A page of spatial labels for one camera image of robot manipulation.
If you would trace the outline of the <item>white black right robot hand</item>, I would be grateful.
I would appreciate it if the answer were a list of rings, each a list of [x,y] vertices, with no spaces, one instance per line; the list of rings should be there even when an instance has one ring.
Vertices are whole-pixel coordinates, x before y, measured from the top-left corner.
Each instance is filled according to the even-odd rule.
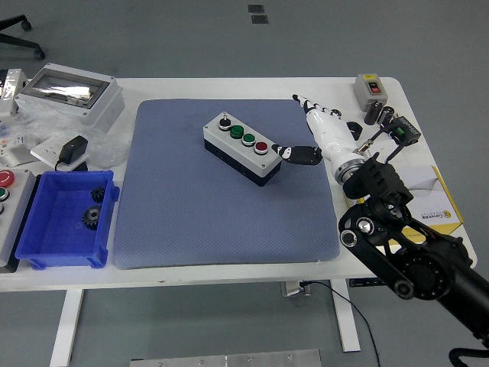
[[[331,110],[321,107],[306,97],[293,95],[303,108],[306,123],[317,147],[285,147],[274,144],[272,149],[284,161],[291,164],[317,165],[326,159],[337,171],[361,166],[365,158],[356,152],[357,145],[348,126]]]

